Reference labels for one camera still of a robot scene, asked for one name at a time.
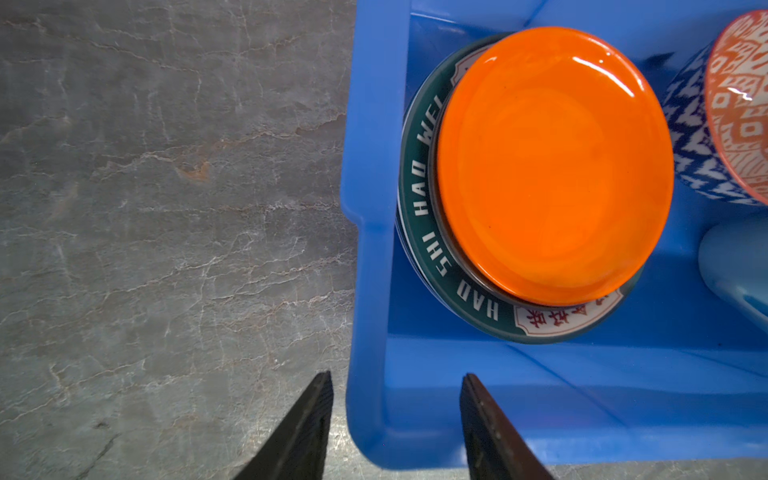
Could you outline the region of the light blue mug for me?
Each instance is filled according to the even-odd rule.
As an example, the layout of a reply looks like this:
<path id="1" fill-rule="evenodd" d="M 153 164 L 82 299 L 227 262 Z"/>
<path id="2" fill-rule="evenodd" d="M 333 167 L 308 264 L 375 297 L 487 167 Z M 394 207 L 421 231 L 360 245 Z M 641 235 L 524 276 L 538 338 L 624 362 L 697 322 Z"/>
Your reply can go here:
<path id="1" fill-rule="evenodd" d="M 767 214 L 712 227 L 698 251 L 707 287 L 760 330 L 767 330 Z"/>

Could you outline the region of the orange plastic plate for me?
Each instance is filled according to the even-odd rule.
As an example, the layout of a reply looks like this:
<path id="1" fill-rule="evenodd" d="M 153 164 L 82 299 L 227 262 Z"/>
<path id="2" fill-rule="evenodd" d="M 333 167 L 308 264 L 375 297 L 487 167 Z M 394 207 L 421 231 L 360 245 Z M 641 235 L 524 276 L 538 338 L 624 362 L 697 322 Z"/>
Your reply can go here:
<path id="1" fill-rule="evenodd" d="M 501 290 L 546 306 L 607 295 L 644 265 L 673 167 L 638 68 L 563 27 L 495 43 L 453 91 L 437 137 L 440 203 L 460 249 Z"/>

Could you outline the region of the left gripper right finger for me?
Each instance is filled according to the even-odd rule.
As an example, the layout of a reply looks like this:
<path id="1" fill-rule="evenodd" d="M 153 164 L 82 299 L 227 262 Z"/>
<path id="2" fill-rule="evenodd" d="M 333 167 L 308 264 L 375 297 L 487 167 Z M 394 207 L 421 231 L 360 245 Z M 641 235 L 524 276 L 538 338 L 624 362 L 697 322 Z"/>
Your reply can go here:
<path id="1" fill-rule="evenodd" d="M 463 377 L 459 403 L 472 480 L 554 479 L 475 374 Z"/>

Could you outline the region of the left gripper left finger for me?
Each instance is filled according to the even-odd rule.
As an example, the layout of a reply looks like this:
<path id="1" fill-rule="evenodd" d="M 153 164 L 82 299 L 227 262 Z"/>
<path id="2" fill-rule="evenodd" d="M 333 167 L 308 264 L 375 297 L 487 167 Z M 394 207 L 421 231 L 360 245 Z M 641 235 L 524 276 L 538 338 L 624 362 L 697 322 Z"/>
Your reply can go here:
<path id="1" fill-rule="evenodd" d="M 322 479 L 333 401 L 331 372 L 320 372 L 234 479 Z"/>

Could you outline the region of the blue plastic bin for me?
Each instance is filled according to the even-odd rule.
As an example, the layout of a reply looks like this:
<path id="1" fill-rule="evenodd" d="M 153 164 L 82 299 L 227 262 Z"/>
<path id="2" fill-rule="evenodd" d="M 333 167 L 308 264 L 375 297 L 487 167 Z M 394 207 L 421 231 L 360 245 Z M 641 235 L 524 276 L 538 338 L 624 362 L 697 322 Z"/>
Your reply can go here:
<path id="1" fill-rule="evenodd" d="M 395 232 L 404 110 L 438 63 L 496 32 L 563 26 L 628 56 L 657 93 L 757 1 L 361 1 L 341 205 L 359 230 L 346 409 L 392 469 L 459 467 L 460 389 L 476 374 L 545 464 L 767 454 L 767 336 L 698 269 L 711 227 L 748 206 L 674 190 L 637 287 L 604 322 L 548 345 L 497 340 L 429 292 Z"/>

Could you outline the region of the red patterned bowl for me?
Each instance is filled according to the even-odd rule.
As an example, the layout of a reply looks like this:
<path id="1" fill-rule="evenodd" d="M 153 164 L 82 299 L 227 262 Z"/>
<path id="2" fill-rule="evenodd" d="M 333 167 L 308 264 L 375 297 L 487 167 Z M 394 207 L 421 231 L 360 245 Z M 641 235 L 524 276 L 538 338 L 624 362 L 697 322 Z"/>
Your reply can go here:
<path id="1" fill-rule="evenodd" d="M 697 193 L 767 204 L 767 11 L 733 20 L 668 85 L 675 174 Z"/>

